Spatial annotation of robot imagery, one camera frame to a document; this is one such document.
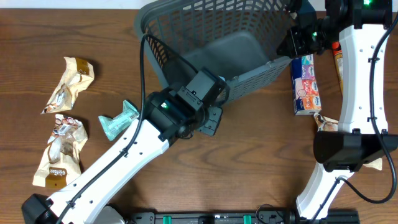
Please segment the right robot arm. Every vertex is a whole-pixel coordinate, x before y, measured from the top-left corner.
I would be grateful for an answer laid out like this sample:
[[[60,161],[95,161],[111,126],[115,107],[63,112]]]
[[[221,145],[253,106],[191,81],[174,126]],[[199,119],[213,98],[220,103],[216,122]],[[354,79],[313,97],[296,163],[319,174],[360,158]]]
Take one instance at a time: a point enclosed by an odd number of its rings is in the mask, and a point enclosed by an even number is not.
[[[339,189],[363,165],[397,148],[384,112],[384,56],[397,25],[391,0],[332,0],[318,18],[308,1],[285,1],[296,25],[277,48],[279,55],[299,58],[330,49],[339,42],[343,53],[343,101],[338,129],[319,131],[313,141],[315,168],[296,199],[287,223],[330,220],[328,209]]]

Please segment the orange cracker package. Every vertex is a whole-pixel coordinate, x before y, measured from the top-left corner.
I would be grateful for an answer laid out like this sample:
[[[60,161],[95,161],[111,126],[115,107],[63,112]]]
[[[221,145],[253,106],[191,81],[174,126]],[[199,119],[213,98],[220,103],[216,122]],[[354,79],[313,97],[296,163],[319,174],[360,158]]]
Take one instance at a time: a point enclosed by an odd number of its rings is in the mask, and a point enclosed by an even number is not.
[[[343,54],[339,42],[332,43],[333,58],[335,61],[341,93],[343,93]]]

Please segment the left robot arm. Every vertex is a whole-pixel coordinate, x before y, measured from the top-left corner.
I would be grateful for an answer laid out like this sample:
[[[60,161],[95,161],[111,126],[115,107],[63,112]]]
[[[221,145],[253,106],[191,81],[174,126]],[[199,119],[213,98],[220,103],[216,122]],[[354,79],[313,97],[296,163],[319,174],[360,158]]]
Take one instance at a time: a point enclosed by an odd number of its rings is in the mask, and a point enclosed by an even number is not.
[[[144,100],[124,134],[81,176],[51,196],[33,194],[21,207],[25,223],[125,223],[109,201],[146,164],[194,131],[215,134],[228,84],[207,69],[187,85],[174,83]]]

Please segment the colourful tissue pack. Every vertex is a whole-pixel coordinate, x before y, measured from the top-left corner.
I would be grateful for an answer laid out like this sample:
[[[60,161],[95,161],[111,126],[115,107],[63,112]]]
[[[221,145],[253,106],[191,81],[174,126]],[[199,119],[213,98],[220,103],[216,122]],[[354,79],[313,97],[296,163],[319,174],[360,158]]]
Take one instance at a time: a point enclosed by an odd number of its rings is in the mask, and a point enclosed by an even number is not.
[[[295,115],[311,115],[322,110],[315,78],[314,56],[295,58],[290,64]]]

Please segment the grey plastic basket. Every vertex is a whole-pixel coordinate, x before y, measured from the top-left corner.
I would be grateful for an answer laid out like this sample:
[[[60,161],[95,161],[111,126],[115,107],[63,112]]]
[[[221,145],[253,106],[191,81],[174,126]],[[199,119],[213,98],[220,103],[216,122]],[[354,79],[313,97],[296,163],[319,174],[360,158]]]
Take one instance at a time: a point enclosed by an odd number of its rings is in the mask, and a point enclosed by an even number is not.
[[[229,103],[275,81],[290,64],[277,48],[293,26],[284,0],[154,1],[134,21],[148,35],[145,55],[162,87],[188,84],[207,68],[229,89]]]

